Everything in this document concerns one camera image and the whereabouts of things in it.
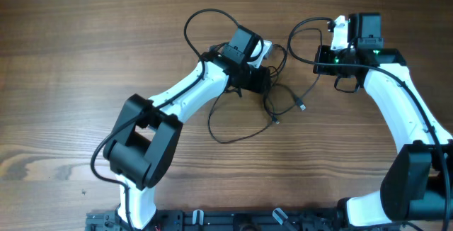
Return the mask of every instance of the robotic arm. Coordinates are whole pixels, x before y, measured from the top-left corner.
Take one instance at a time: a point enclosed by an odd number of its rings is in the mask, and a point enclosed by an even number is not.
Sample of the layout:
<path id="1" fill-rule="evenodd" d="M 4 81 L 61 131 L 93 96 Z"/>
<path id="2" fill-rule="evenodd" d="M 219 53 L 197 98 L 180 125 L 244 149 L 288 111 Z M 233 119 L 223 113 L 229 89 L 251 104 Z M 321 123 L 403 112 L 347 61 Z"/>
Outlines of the robotic arm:
<path id="1" fill-rule="evenodd" d="M 270 74 L 261 67 L 267 58 L 272 43 L 262 40 L 250 30 L 239 26 L 229 43 L 211 47 L 203 53 L 207 62 L 202 74 L 202 61 L 195 70 L 169 90 L 146 100 L 134 95 L 129 98 L 114 129 L 140 113 L 150 112 L 143 120 L 132 124 L 130 129 L 118 133 L 104 149 L 104 157 L 118 181 L 129 186 L 130 218 L 133 227 L 142 230 L 156 213 L 154 204 L 155 185 L 170 167 L 183 123 L 201 106 L 219 96 L 229 86 L 262 93 L 270 86 Z M 198 77 L 198 83 L 170 104 L 152 111 L 155 106 L 167 102 L 184 90 Z M 134 127 L 149 126 L 156 131 L 152 142 L 134 131 Z M 121 187 L 121 205 L 117 214 L 127 222 L 126 194 Z"/>
<path id="2" fill-rule="evenodd" d="M 399 51 L 383 48 L 380 22 L 380 15 L 376 13 L 353 14 L 348 21 L 344 16 L 338 17 L 332 46 L 320 46 L 316 61 L 363 64 L 398 77 L 418 100 L 442 151 L 450 154 L 452 136 L 436 121 L 416 91 Z M 408 91 L 387 74 L 373 69 L 315 66 L 314 72 L 338 76 L 337 81 L 355 77 L 357 86 L 365 88 L 378 105 L 398 152 L 382 182 L 381 191 L 346 200 L 348 222 L 355 227 L 364 227 L 392 221 L 442 219 L 446 199 L 444 181 L 440 175 L 430 177 L 429 172 L 431 166 L 441 172 L 444 170 L 440 168 L 440 158 L 434 154 L 435 138 L 429 133 L 430 128 Z"/>
<path id="3" fill-rule="evenodd" d="M 221 52 L 219 46 L 211 47 L 209 52 L 203 53 L 204 60 L 200 60 L 195 70 L 175 86 L 149 99 L 134 95 L 123 106 L 114 130 L 141 113 L 149 113 L 109 140 L 103 152 L 117 180 L 130 187 L 130 219 L 134 228 L 158 230 L 157 227 L 162 225 L 173 231 L 180 230 L 174 228 L 180 225 L 181 231 L 202 231 L 203 225 L 208 224 L 210 230 L 215 231 L 328 231 L 363 230 L 365 227 L 373 230 L 382 226 L 399 230 L 399 225 L 407 220 L 442 219 L 446 191 L 441 175 L 429 176 L 431 167 L 442 171 L 440 158 L 434 153 L 436 141 L 429 132 L 434 129 L 443 152 L 448 155 L 453 153 L 453 147 L 449 147 L 453 145 L 452 136 L 434 119 L 415 90 L 406 61 L 399 51 L 383 48 L 379 14 L 354 14 L 348 21 L 340 16 L 329 27 L 333 30 L 333 42 L 331 46 L 319 46 L 317 63 L 361 64 L 390 72 L 415 95 L 432 124 L 432 128 L 426 125 L 408 92 L 387 74 L 366 68 L 314 67 L 314 73 L 337 76 L 337 81 L 355 77 L 357 89 L 365 88 L 382 112 L 395 140 L 398 156 L 384 178 L 381 190 L 366 196 L 344 198 L 335 208 L 302 212 L 284 212 L 280 208 L 272 213 L 206 215 L 201 210 L 193 213 L 156 211 L 155 185 L 171 164 L 184 122 L 229 86 L 262 93 L 270 85 L 269 71 L 260 64 L 268 56 L 272 43 L 239 26 Z M 170 104 L 156 109 L 200 76 L 202 79 L 196 85 Z M 155 130 L 152 142 L 135 132 L 136 126 Z M 120 195 L 121 204 L 115 212 L 87 215 L 86 230 L 96 231 L 101 227 L 99 230 L 110 231 L 127 227 L 127 200 L 123 188 Z M 103 222 L 108 216 L 115 218 L 116 225 Z"/>

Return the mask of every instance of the white robotic arm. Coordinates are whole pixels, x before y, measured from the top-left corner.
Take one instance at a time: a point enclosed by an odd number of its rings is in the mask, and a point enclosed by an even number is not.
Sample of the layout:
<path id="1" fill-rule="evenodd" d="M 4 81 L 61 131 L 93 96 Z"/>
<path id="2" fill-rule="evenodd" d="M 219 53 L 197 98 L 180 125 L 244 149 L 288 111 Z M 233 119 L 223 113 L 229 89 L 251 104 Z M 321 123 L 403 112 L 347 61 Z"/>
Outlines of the white robotic arm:
<path id="1" fill-rule="evenodd" d="M 263 61 L 263 58 L 267 57 L 269 51 L 271 51 L 272 43 L 264 40 L 264 47 L 261 50 L 261 43 L 255 47 L 252 53 L 252 57 L 260 56 L 249 65 L 258 68 Z M 201 62 L 198 62 L 196 68 L 184 79 L 178 82 L 175 86 L 169 90 L 151 96 L 149 100 L 153 101 L 154 106 L 159 106 L 166 102 L 177 93 L 181 92 L 187 85 L 195 81 L 202 71 Z M 185 123 L 201 106 L 205 105 L 209 100 L 219 96 L 227 87 L 229 83 L 229 75 L 225 74 L 224 69 L 213 62 L 205 63 L 205 73 L 203 79 L 201 79 L 194 87 L 189 89 L 182 96 L 178 97 L 173 103 L 164 106 L 161 111 L 166 115 L 176 115 L 180 122 Z M 153 218 L 156 213 L 156 205 L 154 203 L 154 192 L 156 187 L 143 188 L 139 190 L 136 187 L 135 182 L 130 181 L 122 174 L 116 174 L 118 181 L 126 183 L 130 187 L 129 191 L 129 205 L 130 205 L 130 217 L 132 224 L 135 228 L 143 229 L 149 221 Z M 120 187 L 121 204 L 118 208 L 118 215 L 127 222 L 126 210 L 125 210 L 125 193 L 124 188 Z"/>
<path id="2" fill-rule="evenodd" d="M 362 83 L 360 86 L 365 88 L 382 112 L 398 153 L 394 165 L 382 183 L 384 191 L 376 191 L 346 201 L 348 222 L 355 227 L 364 227 L 391 223 L 391 219 L 439 219 L 440 213 L 444 210 L 445 198 L 439 192 L 439 188 L 433 189 L 431 184 L 435 181 L 428 181 L 432 161 L 428 148 L 436 147 L 436 142 L 421 115 L 420 108 L 409 96 L 408 90 L 415 96 L 434 128 L 438 143 L 451 144 L 452 136 L 436 121 L 415 89 L 406 61 L 401 54 L 397 50 L 383 49 L 379 14 L 353 14 L 348 20 L 340 16 L 335 20 L 333 34 L 330 51 L 325 47 L 323 52 L 319 50 L 319 53 L 331 53 L 335 56 L 332 61 L 338 64 L 346 51 L 354 49 L 353 59 L 346 57 L 345 64 L 373 65 L 398 77 L 406 86 L 404 89 L 395 79 L 375 69 L 368 69 L 365 75 L 358 69 L 317 70 L 339 77 L 353 75 L 357 79 L 357 85 Z M 325 57 L 322 62 L 329 62 L 328 58 Z M 408 153 L 409 147 L 415 150 Z"/>
<path id="3" fill-rule="evenodd" d="M 406 83 L 435 127 L 440 144 L 448 144 L 452 136 L 436 121 L 422 100 L 411 81 L 409 69 L 400 64 L 381 64 L 379 67 L 391 72 Z M 370 70 L 365 77 L 364 88 L 384 116 L 398 153 L 404 145 L 412 144 L 416 140 L 420 140 L 426 145 L 434 144 L 412 99 L 396 81 L 381 72 Z M 347 209 L 349 222 L 356 227 L 391 222 L 382 208 L 380 191 L 351 198 L 347 202 Z"/>

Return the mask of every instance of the white plastic part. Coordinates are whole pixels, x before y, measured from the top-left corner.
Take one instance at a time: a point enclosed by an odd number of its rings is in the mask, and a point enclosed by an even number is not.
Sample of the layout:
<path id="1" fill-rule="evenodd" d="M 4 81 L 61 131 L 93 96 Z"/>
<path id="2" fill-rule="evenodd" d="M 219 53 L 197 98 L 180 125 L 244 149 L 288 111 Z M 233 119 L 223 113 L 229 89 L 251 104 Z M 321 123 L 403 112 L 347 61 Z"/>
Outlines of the white plastic part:
<path id="1" fill-rule="evenodd" d="M 155 188 L 145 188 L 140 191 L 135 183 L 123 175 L 116 175 L 118 181 L 122 181 L 129 186 L 129 211 L 132 226 L 137 229 L 143 229 L 156 214 L 156 204 L 154 203 Z M 118 215 L 127 222 L 126 218 L 126 197 L 125 190 L 120 186 L 121 205 L 118 209 Z"/>
<path id="2" fill-rule="evenodd" d="M 436 121 L 422 100 L 411 81 L 409 69 L 400 64 L 381 64 L 379 68 L 391 72 L 406 83 L 420 102 L 431 125 L 434 125 L 440 143 L 447 144 L 448 139 L 452 139 L 452 136 Z M 396 81 L 381 72 L 369 70 L 365 77 L 364 88 L 384 116 L 395 140 L 398 153 L 403 145 L 412 143 L 414 140 L 422 140 L 425 144 L 434 144 L 414 102 Z"/>
<path id="3" fill-rule="evenodd" d="M 348 47 L 348 24 L 343 15 L 335 19 L 331 50 L 342 50 Z"/>
<path id="4" fill-rule="evenodd" d="M 422 100 L 411 81 L 409 69 L 400 64 L 381 64 L 379 68 L 391 72 L 406 83 L 420 102 L 431 125 L 434 125 L 440 143 L 447 144 L 448 139 L 452 139 L 452 136 L 436 121 Z M 425 144 L 434 144 L 414 102 L 396 81 L 381 72 L 369 70 L 365 77 L 364 88 L 384 116 L 398 153 L 405 144 L 413 143 L 414 140 L 421 140 Z M 380 191 L 351 198 L 346 205 L 349 222 L 356 227 L 391 222 L 382 208 Z"/>
<path id="5" fill-rule="evenodd" d="M 346 202 L 346 208 L 349 223 L 355 227 L 391 223 L 382 208 L 381 193 L 379 191 L 349 199 Z"/>
<path id="6" fill-rule="evenodd" d="M 164 103 L 194 82 L 201 75 L 201 71 L 201 62 L 198 62 L 195 70 L 186 78 L 178 82 L 171 89 L 152 96 L 149 99 L 154 101 L 154 106 Z M 223 72 L 222 68 L 212 62 L 206 62 L 205 76 L 203 79 L 185 94 L 173 101 L 173 103 L 163 107 L 161 111 L 167 115 L 175 114 L 178 116 L 179 121 L 185 123 L 201 106 L 212 98 L 219 96 L 225 90 L 227 82 L 228 75 Z"/>
<path id="7" fill-rule="evenodd" d="M 271 47 L 272 47 L 272 43 L 268 40 L 264 40 L 264 47 L 263 47 L 263 51 L 261 52 L 260 57 L 253 62 L 249 62 L 249 64 L 253 65 L 253 67 L 255 67 L 255 68 L 258 68 L 261 65 L 261 62 L 263 61 L 263 58 L 268 57 L 269 49 Z M 252 52 L 251 57 L 256 57 L 260 53 L 260 51 L 261 51 L 261 41 L 259 41 L 258 44 L 256 45 L 255 49 Z"/>

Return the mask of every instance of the wood grain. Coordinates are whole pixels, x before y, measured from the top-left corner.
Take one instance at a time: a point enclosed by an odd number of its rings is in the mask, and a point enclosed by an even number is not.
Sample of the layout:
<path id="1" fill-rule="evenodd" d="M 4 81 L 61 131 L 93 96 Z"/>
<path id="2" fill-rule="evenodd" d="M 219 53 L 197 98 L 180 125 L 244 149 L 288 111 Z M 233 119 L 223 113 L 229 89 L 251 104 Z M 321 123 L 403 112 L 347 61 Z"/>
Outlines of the wood grain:
<path id="1" fill-rule="evenodd" d="M 158 94 L 192 71 L 196 58 L 183 26 L 208 7 L 282 45 L 305 18 L 379 11 L 386 46 L 403 53 L 430 110 L 453 130 L 452 1 L 0 0 L 0 230 L 81 230 L 85 213 L 118 204 L 118 187 L 89 170 L 92 151 L 127 97 Z M 195 18 L 188 30 L 199 50 L 233 32 L 218 14 Z M 298 36 L 297 53 L 313 58 L 317 38 Z M 275 52 L 265 64 L 281 57 Z M 281 82 L 298 94 L 315 79 L 293 58 L 285 69 Z M 289 104 L 284 92 L 274 97 L 279 108 Z M 156 190 L 158 208 L 330 206 L 377 190 L 396 150 L 372 99 L 364 91 L 338 93 L 333 78 L 322 77 L 304 102 L 306 111 L 294 109 L 281 124 L 232 145 L 211 140 L 210 104 L 203 106 L 183 128 Z M 212 123 L 222 139 L 268 121 L 255 94 L 226 96 L 219 106 Z M 98 168 L 111 175 L 101 158 Z"/>

